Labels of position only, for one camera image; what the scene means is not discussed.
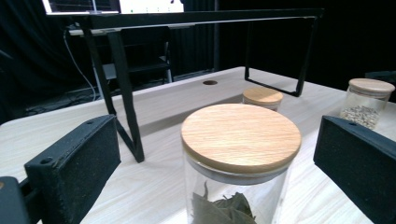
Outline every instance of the metal leg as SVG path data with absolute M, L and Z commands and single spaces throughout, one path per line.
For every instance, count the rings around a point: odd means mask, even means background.
M 140 138 L 139 126 L 137 124 L 136 113 L 134 112 L 134 97 L 132 94 L 131 80 L 128 76 L 128 64 L 125 59 L 125 51 L 122 44 L 120 32 L 107 33 L 111 51 L 116 66 L 117 81 L 120 85 L 122 101 L 125 107 L 126 118 L 134 140 L 134 158 L 141 162 L 145 159 L 142 141 Z
M 296 91 L 285 91 L 285 90 L 281 90 L 279 88 L 273 87 L 273 86 L 269 86 L 263 83 L 260 83 L 258 81 L 255 81 L 251 78 L 249 78 L 249 68 L 250 68 L 250 48 L 251 48 L 251 40 L 252 40 L 252 33 L 253 33 L 253 21 L 251 21 L 248 24 L 248 31 L 247 31 L 247 53 L 246 53 L 246 63 L 245 63 L 245 80 L 255 83 L 257 85 L 260 86 L 264 86 L 267 88 L 271 88 L 277 91 L 281 91 L 284 92 L 286 94 L 292 95 L 292 96 L 296 96 L 299 97 L 301 95 L 301 93 L 303 92 L 303 86 L 304 86 L 304 82 L 305 82 L 305 77 L 306 77 L 306 71 L 308 69 L 309 66 L 309 62 L 311 59 L 311 51 L 312 51 L 312 46 L 313 46 L 313 42 L 314 42 L 314 38 L 315 38 L 315 33 L 318 29 L 318 17 L 316 17 L 314 19 L 314 24 L 312 25 L 312 32 L 311 32 L 311 37 L 309 40 L 309 44 L 308 44 L 308 49 L 306 51 L 305 54 L 305 59 L 304 59 L 304 63 L 303 66 L 301 68 L 300 71 L 300 75 L 298 77 L 298 82 L 297 82 L 297 86 L 296 86 Z
M 173 77 L 170 69 L 166 70 L 166 79 L 168 80 L 168 83 L 173 82 Z
M 100 89 L 102 90 L 102 96 L 104 97 L 105 102 L 106 102 L 107 111 L 109 114 L 117 116 L 116 109 L 114 108 L 114 105 L 113 105 L 113 100 L 111 99 L 110 89 L 107 86 L 105 71 L 103 69 L 102 62 L 101 62 L 101 59 L 99 56 L 99 52 L 97 50 L 97 47 L 95 45 L 95 42 L 94 42 L 94 39 L 92 36 L 92 32 L 90 29 L 85 28 L 83 24 L 81 24 L 81 25 L 82 25 L 81 28 L 84 32 L 85 40 L 86 40 L 86 42 L 88 44 L 88 48 L 90 50 L 90 54 L 92 57 L 92 62 L 93 62 L 93 66 L 95 69 L 95 74 L 96 74 L 96 77 L 98 80 L 98 84 L 100 86 Z M 124 103 L 124 105 L 125 105 L 125 110 L 127 113 L 127 119 L 128 119 L 128 124 L 130 126 L 130 129 L 137 130 L 137 132 L 132 131 L 132 136 L 133 136 L 134 141 L 127 134 L 127 132 L 122 127 L 122 125 L 120 124 L 120 121 L 118 119 L 116 119 L 117 131 L 120 134 L 122 140 L 125 142 L 126 146 L 131 150 L 136 161 L 141 162 L 144 160 L 144 154 L 143 154 L 143 148 L 142 148 L 142 144 L 141 144 L 141 140 L 140 140 L 140 133 L 138 131 L 137 121 L 134 116 L 134 125 L 130 124 L 130 122 L 129 122 L 130 119 L 129 119 L 128 110 L 127 110 L 127 107 L 129 106 L 130 107 L 129 110 L 133 110 L 133 114 L 134 114 L 133 104 L 127 105 Z

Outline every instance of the table surface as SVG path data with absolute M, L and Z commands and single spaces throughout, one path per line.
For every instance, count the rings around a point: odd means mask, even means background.
M 181 122 L 208 105 L 240 103 L 244 67 L 136 91 L 134 106 L 146 160 L 137 163 L 119 138 L 121 164 L 106 183 L 83 223 L 186 223 Z M 251 69 L 265 84 L 294 91 L 296 80 Z M 216 85 L 204 81 L 215 80 Z M 302 96 L 284 95 L 278 112 L 303 136 L 291 164 L 274 223 L 372 223 L 313 162 L 323 115 L 337 116 L 345 92 L 305 82 Z M 120 96 L 113 98 L 118 118 L 126 117 Z M 76 105 L 0 126 L 0 176 L 22 181 L 23 165 L 80 123 L 107 114 L 105 102 Z M 396 140 L 396 104 L 389 103 L 375 131 Z

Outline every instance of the seed jar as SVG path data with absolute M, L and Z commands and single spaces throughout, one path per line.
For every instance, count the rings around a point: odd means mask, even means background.
M 181 128 L 189 223 L 271 223 L 301 135 L 254 105 L 212 105 Z
M 370 78 L 349 80 L 340 118 L 374 129 L 394 89 L 395 87 L 390 83 L 380 80 Z
M 280 91 L 265 87 L 246 89 L 242 98 L 245 105 L 258 105 L 274 111 L 277 111 L 282 99 L 283 94 Z

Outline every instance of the white seeds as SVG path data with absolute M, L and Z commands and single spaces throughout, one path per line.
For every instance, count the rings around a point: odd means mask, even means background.
M 379 120 L 379 114 L 374 109 L 362 105 L 347 108 L 341 111 L 341 119 L 347 119 L 369 129 L 373 129 Z

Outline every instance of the cable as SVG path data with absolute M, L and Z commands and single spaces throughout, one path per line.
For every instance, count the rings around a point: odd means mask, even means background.
M 77 65 L 77 63 L 76 63 L 76 61 L 75 61 L 75 59 L 74 59 L 74 57 L 73 57 L 72 51 L 70 50 L 69 45 L 67 44 L 66 32 L 67 32 L 67 29 L 64 30 L 64 44 L 66 45 L 67 51 L 68 51 L 69 54 L 70 54 L 70 58 L 72 59 L 73 64 L 75 65 L 75 67 L 77 68 L 77 70 L 79 71 L 79 73 L 82 75 L 82 77 L 85 79 L 85 81 L 88 83 L 88 85 L 90 85 L 91 90 L 92 90 L 92 94 L 93 94 L 93 99 L 92 99 L 92 101 L 95 101 L 95 99 L 96 99 L 96 91 L 95 91 L 95 88 L 93 87 L 93 85 L 91 84 L 91 82 L 84 76 L 84 74 L 83 74 L 83 73 L 81 72 L 81 70 L 79 69 L 79 67 L 78 67 L 78 65 Z
M 90 95 L 86 95 L 86 94 L 77 95 L 74 97 L 74 99 L 72 99 L 68 94 L 66 94 L 65 96 L 67 97 L 67 100 L 68 100 L 67 102 L 61 103 L 61 100 L 64 97 L 64 95 L 63 95 L 63 96 L 60 96 L 60 98 L 51 105 L 41 105 L 41 106 L 35 106 L 35 107 L 26 109 L 25 115 L 32 116 L 32 115 L 50 112 L 53 110 L 67 108 L 71 105 L 80 105 L 80 104 L 89 102 L 90 100 L 87 98 L 91 98 Z

